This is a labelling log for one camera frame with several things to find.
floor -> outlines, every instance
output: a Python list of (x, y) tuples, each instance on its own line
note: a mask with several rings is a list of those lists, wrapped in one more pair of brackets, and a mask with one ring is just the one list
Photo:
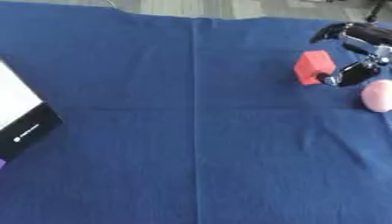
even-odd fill
[[(51, 4), (81, 4), (116, 7), (125, 11), (209, 18), (326, 18), (343, 21), (363, 21), (371, 9), (372, 0), (346, 0), (315, 3), (305, 0), (7, 0)], [(380, 13), (379, 21), (392, 23), (392, 4)]]

black box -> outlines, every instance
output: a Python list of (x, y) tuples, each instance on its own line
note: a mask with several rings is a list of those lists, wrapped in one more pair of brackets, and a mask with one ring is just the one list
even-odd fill
[(60, 123), (47, 102), (0, 61), (0, 168)]

pink ball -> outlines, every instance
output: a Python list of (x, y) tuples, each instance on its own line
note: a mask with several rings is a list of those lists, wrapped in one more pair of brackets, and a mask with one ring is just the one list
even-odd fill
[(387, 112), (392, 109), (392, 80), (377, 80), (363, 89), (363, 103), (374, 112)]

red foam block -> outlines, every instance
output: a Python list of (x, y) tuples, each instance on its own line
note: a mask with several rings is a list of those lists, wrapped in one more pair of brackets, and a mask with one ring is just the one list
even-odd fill
[(304, 52), (294, 67), (303, 85), (319, 84), (317, 74), (332, 74), (335, 69), (333, 60), (324, 50)]

blue tablecloth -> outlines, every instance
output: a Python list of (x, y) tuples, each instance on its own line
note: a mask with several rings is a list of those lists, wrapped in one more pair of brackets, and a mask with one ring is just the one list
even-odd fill
[(391, 117), (293, 72), (355, 60), (308, 44), (327, 23), (0, 3), (0, 56), (65, 122), (0, 171), (0, 222), (390, 224)]

